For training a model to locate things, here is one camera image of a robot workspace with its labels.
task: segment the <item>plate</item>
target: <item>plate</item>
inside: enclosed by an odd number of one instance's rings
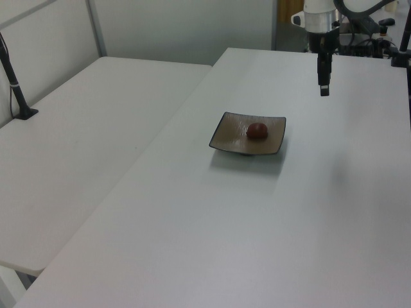
[[[248,138],[246,132],[252,123],[265,124],[268,128],[267,138]],[[217,150],[244,155],[277,154],[283,143],[285,124],[285,117],[260,117],[225,112],[209,146]]]

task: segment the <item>black cable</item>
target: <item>black cable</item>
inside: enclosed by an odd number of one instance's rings
[[[13,108],[12,108],[12,86],[10,86],[10,114],[12,115],[12,119],[14,119]]]
[[[382,0],[376,5],[374,5],[372,8],[369,8],[368,10],[365,10],[363,12],[351,11],[345,6],[344,0],[334,0],[334,5],[342,15],[347,16],[349,18],[360,19],[370,16],[372,13],[377,12],[380,8],[391,2],[394,2],[394,0]]]
[[[7,53],[7,57],[10,59],[10,54],[8,53],[8,48],[7,48],[7,44],[6,41],[4,40],[1,32],[0,32],[0,40],[2,45],[4,46],[4,48],[6,49],[6,53]],[[12,107],[12,86],[10,86],[10,115],[12,116],[12,119],[14,119],[14,115],[13,115],[13,107]]]
[[[351,27],[351,40],[350,40],[350,42],[349,42],[349,44],[348,44],[348,48],[350,48],[351,45],[353,45],[354,38],[355,38],[355,33],[354,33],[354,26],[353,26],[353,22],[352,22],[351,18],[348,18],[348,17],[347,17],[347,19],[348,19],[349,25],[350,25],[350,27]]]
[[[3,44],[4,48],[6,49],[7,57],[10,59],[10,54],[8,53],[7,44],[6,44],[6,41],[4,40],[1,32],[0,32],[0,40],[1,40],[1,43]]]
[[[363,40],[363,41],[359,42],[358,44],[354,45],[353,47],[357,47],[357,46],[359,46],[359,45],[361,45],[361,44],[363,44],[363,43],[365,43],[365,42],[370,43],[370,42],[372,42],[373,40],[374,40],[373,38],[367,38],[366,40]]]

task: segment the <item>white wall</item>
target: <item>white wall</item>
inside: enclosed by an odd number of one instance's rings
[[[90,1],[109,56],[213,65],[228,47],[272,47],[276,0]]]
[[[1,33],[29,105],[98,58],[85,0],[57,0]],[[10,120],[8,95],[8,80],[0,65],[0,127]]]

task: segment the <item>metal stand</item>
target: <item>metal stand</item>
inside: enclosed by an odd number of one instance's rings
[[[403,38],[399,50],[390,47],[392,55],[391,66],[409,68],[409,60],[411,59],[411,50],[408,50],[408,43],[411,37],[411,7],[408,11],[407,23],[405,24]]]
[[[13,89],[14,96],[17,100],[17,103],[20,107],[20,113],[15,116],[16,119],[27,120],[34,116],[37,112],[36,109],[31,109],[24,99],[23,93],[21,92],[19,82],[17,81],[17,77],[14,74],[14,70],[12,64],[10,63],[10,57],[7,52],[7,48],[3,41],[3,37],[0,36],[0,60],[4,67],[4,71],[6,72],[8,81],[10,82],[10,86]]]

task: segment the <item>white table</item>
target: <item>white table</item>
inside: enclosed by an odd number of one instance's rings
[[[397,45],[398,49],[403,39],[405,23],[407,22],[408,10],[410,5],[407,0],[399,0],[397,10],[395,12],[387,12],[384,8],[371,14],[371,17],[378,23],[378,21],[386,18],[394,18],[396,24],[388,27],[387,35],[392,38],[392,41]],[[408,43],[408,48],[411,48],[411,42]]]
[[[409,307],[406,73],[333,60],[322,98],[316,55],[228,49],[16,307]],[[279,154],[209,148],[225,111]]]
[[[0,129],[0,265],[38,275],[209,66],[101,58]]]

